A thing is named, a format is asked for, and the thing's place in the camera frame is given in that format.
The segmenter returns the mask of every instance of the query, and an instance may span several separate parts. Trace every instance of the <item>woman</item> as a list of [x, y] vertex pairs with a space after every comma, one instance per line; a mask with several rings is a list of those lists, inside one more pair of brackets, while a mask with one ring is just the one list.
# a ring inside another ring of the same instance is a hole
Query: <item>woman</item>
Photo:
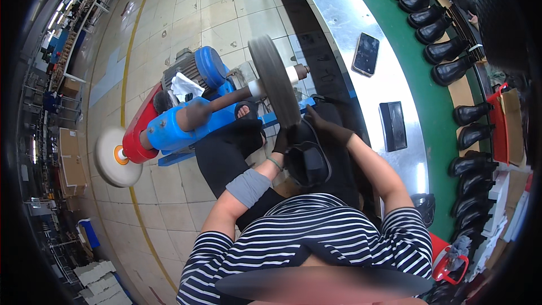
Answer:
[[[331, 178], [310, 194], [288, 199], [270, 188], [283, 167], [285, 132], [279, 132], [271, 155], [251, 169], [245, 158], [265, 143], [261, 121], [247, 106], [237, 117], [243, 118], [196, 146], [200, 170], [218, 200], [186, 262], [178, 302], [220, 304], [227, 296], [214, 287], [219, 279], [276, 267], [380, 267], [430, 276], [429, 233], [403, 182], [382, 157], [341, 126], [333, 105], [307, 106], [305, 115], [329, 158]], [[356, 208], [359, 193], [349, 154], [384, 201], [382, 233]], [[234, 242], [236, 224], [242, 233]]]

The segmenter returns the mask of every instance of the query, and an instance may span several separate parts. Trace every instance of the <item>smartphone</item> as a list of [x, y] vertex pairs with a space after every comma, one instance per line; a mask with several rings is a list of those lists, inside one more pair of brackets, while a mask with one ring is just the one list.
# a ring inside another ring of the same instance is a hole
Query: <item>smartphone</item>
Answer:
[[366, 33], [360, 34], [352, 68], [369, 77], [374, 75], [378, 46], [380, 46], [378, 39]]

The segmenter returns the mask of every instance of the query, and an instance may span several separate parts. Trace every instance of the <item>white buffing wheel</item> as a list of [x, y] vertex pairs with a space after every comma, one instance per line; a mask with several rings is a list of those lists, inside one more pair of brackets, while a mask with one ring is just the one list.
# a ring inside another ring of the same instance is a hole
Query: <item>white buffing wheel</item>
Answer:
[[104, 129], [94, 148], [98, 173], [106, 183], [116, 187], [134, 186], [143, 171], [143, 164], [131, 162], [122, 152], [125, 132], [119, 126]]

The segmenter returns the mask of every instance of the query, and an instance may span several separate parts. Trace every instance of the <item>green bracelet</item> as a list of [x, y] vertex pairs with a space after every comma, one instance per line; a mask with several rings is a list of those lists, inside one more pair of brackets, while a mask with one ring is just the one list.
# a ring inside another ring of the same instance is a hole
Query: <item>green bracelet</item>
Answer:
[[267, 157], [267, 160], [271, 160], [271, 162], [272, 162], [273, 164], [275, 164], [275, 165], [279, 168], [280, 172], [282, 172], [282, 170], [284, 170], [284, 168], [281, 167], [281, 166], [279, 165], [279, 163], [278, 163], [276, 160], [274, 160], [273, 158]]

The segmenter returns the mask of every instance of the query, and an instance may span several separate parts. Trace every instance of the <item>grey arm sleeve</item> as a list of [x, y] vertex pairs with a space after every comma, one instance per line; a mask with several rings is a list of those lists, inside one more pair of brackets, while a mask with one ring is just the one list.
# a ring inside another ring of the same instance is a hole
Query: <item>grey arm sleeve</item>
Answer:
[[271, 180], [249, 168], [226, 185], [226, 189], [244, 206], [251, 208], [271, 186]]

